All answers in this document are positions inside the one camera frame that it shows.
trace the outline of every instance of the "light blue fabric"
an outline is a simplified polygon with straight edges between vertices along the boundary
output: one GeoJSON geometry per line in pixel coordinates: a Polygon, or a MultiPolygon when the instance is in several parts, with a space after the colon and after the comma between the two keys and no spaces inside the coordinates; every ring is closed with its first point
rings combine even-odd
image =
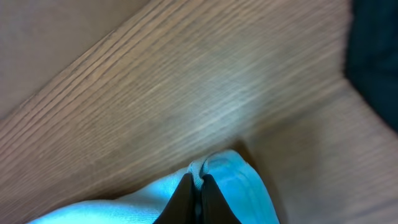
{"type": "Polygon", "coordinates": [[[279,224],[271,198],[257,172],[234,151],[203,157],[187,168],[163,177],[143,189],[116,200],[91,200],[51,212],[33,224],[125,224],[153,223],[162,213],[182,176],[193,174],[201,189],[211,174],[236,218],[243,224],[279,224]]]}

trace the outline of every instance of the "wood grain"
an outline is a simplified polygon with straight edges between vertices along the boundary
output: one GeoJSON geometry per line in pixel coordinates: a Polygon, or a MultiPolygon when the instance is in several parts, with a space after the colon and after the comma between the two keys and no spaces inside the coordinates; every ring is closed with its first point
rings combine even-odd
{"type": "Polygon", "coordinates": [[[346,1],[151,1],[0,124],[0,221],[244,141],[282,223],[394,223],[397,138],[342,78],[346,1]]]}

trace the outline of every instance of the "wooden surface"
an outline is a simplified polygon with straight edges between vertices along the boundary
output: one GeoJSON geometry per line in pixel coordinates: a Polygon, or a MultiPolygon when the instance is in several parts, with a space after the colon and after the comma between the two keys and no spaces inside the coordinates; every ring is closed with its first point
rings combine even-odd
{"type": "Polygon", "coordinates": [[[0,0],[0,118],[149,0],[0,0]]]}
{"type": "Polygon", "coordinates": [[[245,142],[282,223],[398,223],[396,135],[341,74],[346,1],[151,1],[0,124],[1,223],[245,142]]]}

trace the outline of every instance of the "black fabric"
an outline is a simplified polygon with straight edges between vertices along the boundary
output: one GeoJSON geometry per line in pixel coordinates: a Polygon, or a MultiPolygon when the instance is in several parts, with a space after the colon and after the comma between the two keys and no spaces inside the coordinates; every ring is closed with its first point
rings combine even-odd
{"type": "Polygon", "coordinates": [[[398,131],[398,0],[353,0],[347,79],[398,131]]]}

